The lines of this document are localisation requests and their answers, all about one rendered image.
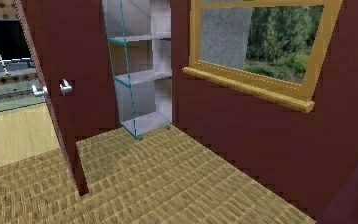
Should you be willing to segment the glass shelf unit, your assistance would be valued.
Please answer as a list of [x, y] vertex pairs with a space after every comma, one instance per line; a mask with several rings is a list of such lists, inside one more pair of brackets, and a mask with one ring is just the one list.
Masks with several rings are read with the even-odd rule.
[[171, 1], [102, 0], [119, 121], [134, 138], [172, 122]]

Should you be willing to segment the yellow framed window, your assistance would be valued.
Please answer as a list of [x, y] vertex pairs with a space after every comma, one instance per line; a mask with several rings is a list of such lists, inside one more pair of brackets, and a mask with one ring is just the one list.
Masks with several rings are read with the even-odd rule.
[[191, 0], [187, 74], [308, 113], [343, 0]]

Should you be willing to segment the dark red room door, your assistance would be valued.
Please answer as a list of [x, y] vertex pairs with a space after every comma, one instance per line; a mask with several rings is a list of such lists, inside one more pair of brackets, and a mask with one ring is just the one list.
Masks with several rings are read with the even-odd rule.
[[[101, 0], [14, 0], [61, 152], [89, 192], [77, 143], [119, 127]], [[62, 95], [66, 79], [72, 90]]]

